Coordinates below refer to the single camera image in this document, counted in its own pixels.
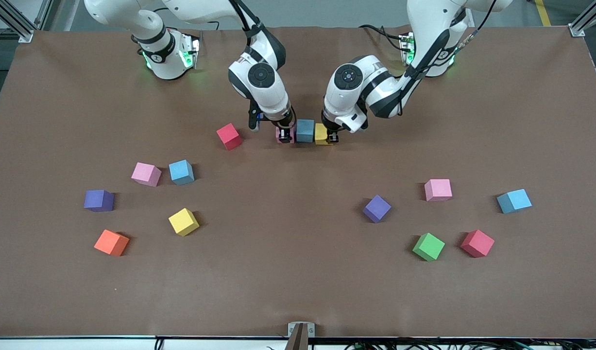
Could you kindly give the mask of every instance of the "orange cube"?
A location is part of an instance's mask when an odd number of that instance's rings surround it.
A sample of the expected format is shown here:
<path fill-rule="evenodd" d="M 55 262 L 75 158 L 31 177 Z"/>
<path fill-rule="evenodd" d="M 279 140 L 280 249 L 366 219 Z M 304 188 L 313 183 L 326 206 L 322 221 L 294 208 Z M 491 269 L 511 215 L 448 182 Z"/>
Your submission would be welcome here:
<path fill-rule="evenodd" d="M 129 238 L 112 231 L 104 230 L 100 239 L 95 243 L 95 248 L 106 254 L 120 257 L 123 254 L 123 250 L 125 250 L 125 246 L 127 246 L 127 242 L 129 242 Z"/>

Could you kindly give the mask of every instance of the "cube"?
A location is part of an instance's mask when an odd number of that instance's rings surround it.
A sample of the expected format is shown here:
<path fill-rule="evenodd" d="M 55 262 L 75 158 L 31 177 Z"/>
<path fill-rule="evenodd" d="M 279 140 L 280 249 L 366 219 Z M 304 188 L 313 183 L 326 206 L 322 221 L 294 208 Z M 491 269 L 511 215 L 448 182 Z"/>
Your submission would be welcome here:
<path fill-rule="evenodd" d="M 185 208 L 169 217 L 169 221 L 173 226 L 175 233 L 183 237 L 196 230 L 199 226 L 194 214 Z"/>
<path fill-rule="evenodd" d="M 169 165 L 170 179 L 178 185 L 185 185 L 195 181 L 192 164 L 187 160 L 174 162 Z"/>
<path fill-rule="evenodd" d="M 521 211 L 524 208 L 532 206 L 531 200 L 524 189 L 505 193 L 497 197 L 498 204 L 503 213 L 512 213 Z"/>
<path fill-rule="evenodd" d="M 289 141 L 289 143 L 296 143 L 296 123 L 295 122 L 294 122 L 293 126 L 291 127 L 291 129 L 289 129 L 289 135 L 291 135 L 291 141 Z M 276 127 L 276 142 L 282 143 L 278 139 L 279 136 L 280 136 L 280 129 L 277 126 Z"/>
<path fill-rule="evenodd" d="M 222 144 L 224 144 L 227 151 L 231 151 L 231 149 L 242 144 L 242 137 L 239 136 L 238 131 L 235 130 L 235 127 L 231 123 L 218 129 L 216 133 L 218 134 L 218 137 L 220 137 L 220 141 L 222 141 Z"/>
<path fill-rule="evenodd" d="M 431 179 L 425 184 L 425 199 L 428 202 L 444 202 L 452 197 L 449 179 Z"/>
<path fill-rule="evenodd" d="M 86 191 L 84 209 L 91 212 L 110 212 L 114 208 L 114 193 L 102 189 Z"/>
<path fill-rule="evenodd" d="M 391 210 L 391 205 L 388 204 L 382 197 L 376 195 L 373 199 L 367 204 L 365 209 L 362 210 L 371 221 L 375 222 L 376 224 L 382 221 L 382 217 Z"/>
<path fill-rule="evenodd" d="M 315 124 L 315 144 L 329 145 L 328 132 L 324 124 L 318 122 Z"/>
<path fill-rule="evenodd" d="M 493 244 L 494 239 L 480 230 L 475 230 L 473 232 L 469 232 L 468 235 L 466 235 L 466 239 L 464 239 L 464 242 L 462 242 L 460 248 L 464 249 L 472 257 L 480 258 L 488 255 L 488 252 L 490 252 Z"/>
<path fill-rule="evenodd" d="M 138 184 L 155 187 L 160 181 L 160 175 L 162 175 L 162 171 L 156 166 L 139 162 L 136 164 L 132 179 Z"/>
<path fill-rule="evenodd" d="M 315 137 L 315 120 L 298 119 L 296 126 L 297 142 L 313 142 Z"/>
<path fill-rule="evenodd" d="M 415 247 L 412 249 L 416 255 L 422 257 L 426 261 L 432 262 L 438 259 L 438 255 L 444 248 L 444 242 L 436 238 L 431 233 L 425 233 L 416 242 Z"/>
<path fill-rule="evenodd" d="M 95 248 L 114 257 L 120 257 L 128 242 L 129 238 L 112 231 L 104 230 L 100 239 L 95 243 Z"/>

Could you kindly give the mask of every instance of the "yellow cube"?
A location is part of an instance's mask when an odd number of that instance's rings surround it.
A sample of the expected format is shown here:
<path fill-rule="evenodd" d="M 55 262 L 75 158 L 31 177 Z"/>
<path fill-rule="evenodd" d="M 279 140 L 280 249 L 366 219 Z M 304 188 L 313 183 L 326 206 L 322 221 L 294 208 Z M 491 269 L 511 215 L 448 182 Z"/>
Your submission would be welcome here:
<path fill-rule="evenodd" d="M 326 126 L 320 122 L 315 124 L 315 144 L 331 145 L 328 143 L 328 132 L 326 131 Z"/>
<path fill-rule="evenodd" d="M 194 218 L 194 214 L 183 208 L 175 215 L 169 217 L 170 224 L 173 226 L 175 233 L 180 236 L 185 236 L 188 233 L 196 230 L 199 226 Z"/>

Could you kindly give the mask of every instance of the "brown table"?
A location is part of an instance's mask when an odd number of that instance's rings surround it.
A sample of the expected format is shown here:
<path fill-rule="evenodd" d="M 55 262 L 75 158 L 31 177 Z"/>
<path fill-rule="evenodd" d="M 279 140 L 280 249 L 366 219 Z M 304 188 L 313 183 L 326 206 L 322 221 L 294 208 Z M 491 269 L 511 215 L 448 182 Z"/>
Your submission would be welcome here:
<path fill-rule="evenodd" d="M 300 118 L 318 119 L 339 64 L 398 52 L 361 29 L 273 30 Z M 127 33 L 35 34 L 0 96 L 0 335 L 284 334 L 596 337 L 596 74 L 564 27 L 491 29 L 446 76 L 422 82 L 404 116 L 371 117 L 341 144 L 281 146 L 246 130 L 227 81 L 239 31 L 205 33 L 199 68 L 162 81 Z M 227 152 L 215 130 L 244 144 Z M 197 180 L 150 188 L 136 162 L 187 159 Z M 450 178 L 454 199 L 422 185 Z M 525 188 L 533 208 L 503 215 L 496 195 Z M 116 210 L 82 208 L 87 189 Z M 360 213 L 382 195 L 393 209 Z M 195 211 L 187 237 L 168 217 Z M 93 248 L 103 229 L 131 242 Z M 481 229 L 473 259 L 457 245 Z M 436 262 L 410 249 L 431 232 Z"/>

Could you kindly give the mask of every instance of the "pink cube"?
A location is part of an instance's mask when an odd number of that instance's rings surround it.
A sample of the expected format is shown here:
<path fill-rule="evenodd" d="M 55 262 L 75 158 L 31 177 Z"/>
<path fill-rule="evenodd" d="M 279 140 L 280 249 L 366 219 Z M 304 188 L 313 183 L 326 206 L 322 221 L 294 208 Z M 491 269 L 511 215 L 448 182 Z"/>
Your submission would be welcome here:
<path fill-rule="evenodd" d="M 488 255 L 493 244 L 494 240 L 488 235 L 480 230 L 475 230 L 466 236 L 460 248 L 466 250 L 474 258 L 480 258 Z"/>
<path fill-rule="evenodd" d="M 242 144 L 242 138 L 239 137 L 238 131 L 235 130 L 235 127 L 231 123 L 223 126 L 222 129 L 219 129 L 216 133 L 220 137 L 220 140 L 227 151 L 231 151 L 231 149 Z"/>
<path fill-rule="evenodd" d="M 151 164 L 144 164 L 142 162 L 136 164 L 132 179 L 138 184 L 147 186 L 157 186 L 157 182 L 160 181 L 160 175 L 162 171 Z"/>
<path fill-rule="evenodd" d="M 431 179 L 425 184 L 425 199 L 428 202 L 444 202 L 453 198 L 449 179 Z"/>
<path fill-rule="evenodd" d="M 289 129 L 289 134 L 291 135 L 291 142 L 289 142 L 289 143 L 296 143 L 296 123 L 295 122 L 293 123 L 293 126 L 291 127 L 291 129 Z M 278 139 L 279 136 L 280 136 L 280 129 L 277 126 L 276 127 L 276 142 L 282 143 Z"/>

